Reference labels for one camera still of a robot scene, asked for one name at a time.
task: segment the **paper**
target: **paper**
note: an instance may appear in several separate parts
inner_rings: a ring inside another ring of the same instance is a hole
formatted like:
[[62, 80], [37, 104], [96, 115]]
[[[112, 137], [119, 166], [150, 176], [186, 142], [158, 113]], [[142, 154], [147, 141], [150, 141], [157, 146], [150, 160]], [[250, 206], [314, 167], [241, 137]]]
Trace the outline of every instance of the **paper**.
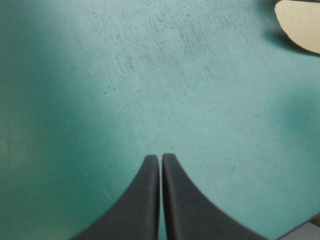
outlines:
[[320, 54], [320, 3], [282, 0], [275, 6], [276, 17], [289, 38]]

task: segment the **teal floor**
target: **teal floor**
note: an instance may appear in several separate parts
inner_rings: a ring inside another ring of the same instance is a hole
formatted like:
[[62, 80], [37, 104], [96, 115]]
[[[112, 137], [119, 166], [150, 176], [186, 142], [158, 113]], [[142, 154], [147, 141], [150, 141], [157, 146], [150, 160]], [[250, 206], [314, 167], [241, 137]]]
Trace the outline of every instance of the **teal floor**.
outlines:
[[319, 213], [320, 59], [275, 3], [1, 1], [0, 236], [70, 238], [148, 154], [270, 240]]

